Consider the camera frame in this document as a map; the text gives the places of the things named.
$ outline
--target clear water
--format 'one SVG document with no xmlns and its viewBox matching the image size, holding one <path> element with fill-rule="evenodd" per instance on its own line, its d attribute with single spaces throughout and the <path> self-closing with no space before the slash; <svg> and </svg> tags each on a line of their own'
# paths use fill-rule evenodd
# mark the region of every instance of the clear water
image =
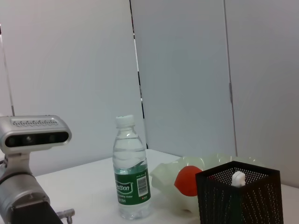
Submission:
<svg viewBox="0 0 299 224">
<path fill-rule="evenodd" d="M 120 130 L 113 149 L 114 172 L 120 175 L 139 173 L 147 169 L 147 159 L 142 142 L 133 128 Z M 125 219 L 144 218 L 150 214 L 150 200 L 137 205 L 119 205 Z"/>
</svg>

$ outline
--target table surface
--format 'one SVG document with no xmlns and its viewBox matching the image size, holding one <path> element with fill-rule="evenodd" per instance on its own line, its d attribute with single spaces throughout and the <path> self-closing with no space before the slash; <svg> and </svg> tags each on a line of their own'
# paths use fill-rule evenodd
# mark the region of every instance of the table surface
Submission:
<svg viewBox="0 0 299 224">
<path fill-rule="evenodd" d="M 179 157 L 148 149 L 149 171 L 160 163 Z M 132 223 L 118 215 L 117 196 L 112 158 L 88 163 L 37 177 L 48 194 L 51 206 L 57 211 L 74 208 L 74 224 Z M 157 189 L 151 188 L 152 214 L 134 221 L 136 224 L 198 224 L 190 213 L 175 213 L 168 209 L 168 201 Z M 299 189 L 282 185 L 284 223 L 297 224 L 299 218 Z"/>
</svg>

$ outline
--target camera vent grille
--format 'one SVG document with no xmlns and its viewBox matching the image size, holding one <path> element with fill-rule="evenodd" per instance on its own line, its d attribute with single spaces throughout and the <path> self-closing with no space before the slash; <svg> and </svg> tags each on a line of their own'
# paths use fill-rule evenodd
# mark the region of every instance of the camera vent grille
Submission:
<svg viewBox="0 0 299 224">
<path fill-rule="evenodd" d="M 57 126 L 59 123 L 56 120 L 15 120 L 12 122 L 16 127 L 36 127 L 36 126 Z"/>
</svg>

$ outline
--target black mesh container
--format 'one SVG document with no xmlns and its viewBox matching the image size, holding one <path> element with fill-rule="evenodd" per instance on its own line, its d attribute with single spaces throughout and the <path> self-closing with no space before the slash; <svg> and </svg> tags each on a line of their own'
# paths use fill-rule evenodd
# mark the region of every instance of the black mesh container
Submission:
<svg viewBox="0 0 299 224">
<path fill-rule="evenodd" d="M 246 185 L 231 186 L 241 171 Z M 280 172 L 241 162 L 196 174 L 200 224 L 283 224 Z"/>
</svg>

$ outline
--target water bottle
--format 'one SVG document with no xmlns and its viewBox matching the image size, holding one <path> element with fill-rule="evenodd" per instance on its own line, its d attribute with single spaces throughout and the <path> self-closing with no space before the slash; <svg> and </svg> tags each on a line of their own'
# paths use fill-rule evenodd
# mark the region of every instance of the water bottle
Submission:
<svg viewBox="0 0 299 224">
<path fill-rule="evenodd" d="M 120 214 L 138 219 L 150 214 L 150 182 L 143 144 L 134 130 L 134 116 L 116 118 L 113 167 Z"/>
</svg>

